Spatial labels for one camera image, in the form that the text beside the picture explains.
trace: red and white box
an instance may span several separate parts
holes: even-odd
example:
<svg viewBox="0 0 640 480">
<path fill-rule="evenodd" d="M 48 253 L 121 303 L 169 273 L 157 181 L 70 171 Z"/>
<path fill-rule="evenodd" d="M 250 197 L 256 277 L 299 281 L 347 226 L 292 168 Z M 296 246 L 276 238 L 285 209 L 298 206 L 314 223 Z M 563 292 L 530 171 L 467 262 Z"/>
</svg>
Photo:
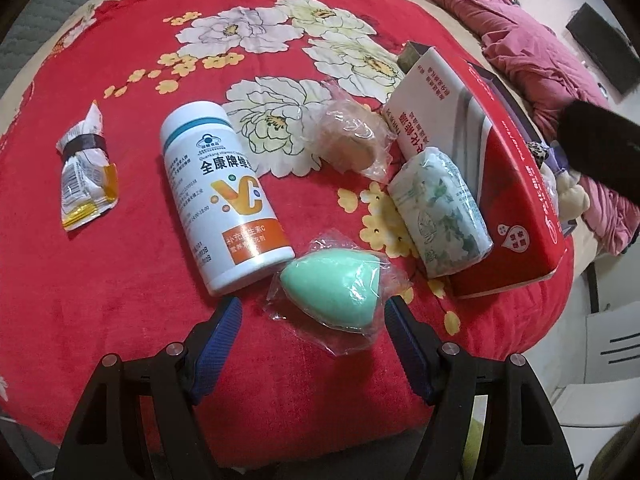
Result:
<svg viewBox="0 0 640 480">
<path fill-rule="evenodd" d="M 450 276 L 460 298 L 550 278 L 565 252 L 540 171 L 504 105 L 466 60 L 430 48 L 383 108 L 408 160 L 426 146 L 449 155 L 476 199 L 491 253 Z"/>
</svg>

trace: pink blanket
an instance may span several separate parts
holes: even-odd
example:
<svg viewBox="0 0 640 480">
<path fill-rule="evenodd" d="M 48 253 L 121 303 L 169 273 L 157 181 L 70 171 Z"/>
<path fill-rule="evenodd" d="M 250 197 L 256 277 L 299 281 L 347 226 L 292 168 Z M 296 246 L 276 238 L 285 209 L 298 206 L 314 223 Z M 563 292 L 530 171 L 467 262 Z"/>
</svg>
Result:
<svg viewBox="0 0 640 480">
<path fill-rule="evenodd" d="M 554 139 L 558 115 L 573 99 L 609 108 L 596 81 L 578 59 L 519 6 L 508 0 L 435 0 L 481 36 L 488 61 L 505 73 L 533 107 L 533 121 Z M 638 225 L 640 209 L 588 177 L 580 181 L 591 207 L 583 218 L 607 251 L 624 250 Z"/>
</svg>

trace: green strip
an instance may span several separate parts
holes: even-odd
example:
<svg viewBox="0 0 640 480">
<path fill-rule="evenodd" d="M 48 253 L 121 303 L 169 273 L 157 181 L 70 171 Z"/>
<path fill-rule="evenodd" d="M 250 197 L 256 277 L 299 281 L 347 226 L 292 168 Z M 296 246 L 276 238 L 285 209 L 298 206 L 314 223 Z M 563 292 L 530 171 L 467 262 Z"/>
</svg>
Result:
<svg viewBox="0 0 640 480">
<path fill-rule="evenodd" d="M 166 150 L 169 148 L 169 144 L 174 142 L 180 134 L 183 134 L 187 130 L 194 128 L 196 126 L 202 126 L 203 124 L 222 124 L 223 126 L 228 126 L 231 128 L 231 124 L 227 123 L 224 119 L 220 119 L 217 117 L 201 117 L 199 119 L 194 119 L 193 121 L 189 121 L 188 123 L 184 123 L 180 128 L 176 128 L 174 132 L 167 137 L 166 142 L 164 143 L 164 148 L 162 149 L 162 154 L 166 153 Z"/>
</svg>

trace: mint green sponge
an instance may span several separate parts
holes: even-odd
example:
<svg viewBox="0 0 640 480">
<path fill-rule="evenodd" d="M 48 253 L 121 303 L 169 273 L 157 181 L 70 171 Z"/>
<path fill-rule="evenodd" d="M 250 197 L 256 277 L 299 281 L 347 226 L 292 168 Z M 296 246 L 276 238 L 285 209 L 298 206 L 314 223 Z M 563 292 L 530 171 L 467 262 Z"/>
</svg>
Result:
<svg viewBox="0 0 640 480">
<path fill-rule="evenodd" d="M 280 274 L 285 293 L 316 321 L 359 332 L 373 322 L 380 260 L 354 249 L 323 249 L 293 260 Z"/>
</svg>

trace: silver bolt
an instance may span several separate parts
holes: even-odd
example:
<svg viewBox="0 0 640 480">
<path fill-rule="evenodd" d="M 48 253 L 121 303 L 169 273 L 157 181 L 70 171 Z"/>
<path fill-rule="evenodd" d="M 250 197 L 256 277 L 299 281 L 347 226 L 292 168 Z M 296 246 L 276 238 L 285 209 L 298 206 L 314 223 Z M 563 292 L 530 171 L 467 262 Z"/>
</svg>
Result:
<svg viewBox="0 0 640 480">
<path fill-rule="evenodd" d="M 110 367 L 118 362 L 118 356 L 116 354 L 107 354 L 102 358 L 102 366 Z"/>
<path fill-rule="evenodd" d="M 444 345 L 442 345 L 442 351 L 448 355 L 458 355 L 460 353 L 460 347 L 455 343 L 444 343 Z"/>
<path fill-rule="evenodd" d="M 521 354 L 511 354 L 511 357 L 509 357 L 509 359 L 516 366 L 524 366 L 527 363 L 524 355 Z"/>
<path fill-rule="evenodd" d="M 182 343 L 171 343 L 166 348 L 166 352 L 169 355 L 173 355 L 173 356 L 180 355 L 183 350 L 184 350 L 184 346 L 182 346 Z"/>
</svg>

